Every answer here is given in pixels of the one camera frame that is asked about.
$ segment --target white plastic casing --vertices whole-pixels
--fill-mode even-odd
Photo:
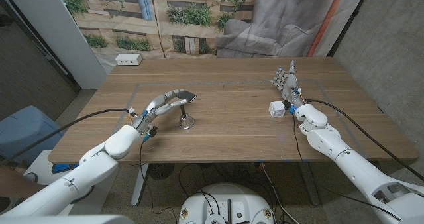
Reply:
[[[118,65],[139,65],[142,58],[140,54],[120,54],[115,60]]]
[[[130,147],[141,139],[141,134],[132,126],[124,125],[105,142],[105,151],[114,159],[125,157]]]
[[[271,102],[269,110],[272,118],[282,117],[286,112],[284,104],[281,101]]]

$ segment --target white block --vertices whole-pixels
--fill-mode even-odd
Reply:
[[[120,54],[115,60],[118,65],[139,65],[142,58],[140,54]]]
[[[272,118],[282,117],[284,116],[284,104],[282,101],[274,101],[270,104],[270,113]]]

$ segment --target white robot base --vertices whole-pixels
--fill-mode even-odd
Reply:
[[[274,215],[265,199],[251,189],[238,184],[219,183],[206,186],[190,196],[182,205],[178,221],[179,224],[271,224],[274,223]]]

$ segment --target phone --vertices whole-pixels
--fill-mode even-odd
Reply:
[[[178,99],[186,99],[188,103],[191,103],[197,96],[189,91],[181,92],[177,95]]]

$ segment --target building facade mural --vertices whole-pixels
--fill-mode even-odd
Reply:
[[[110,72],[120,53],[143,59],[325,56],[359,0],[64,2]]]

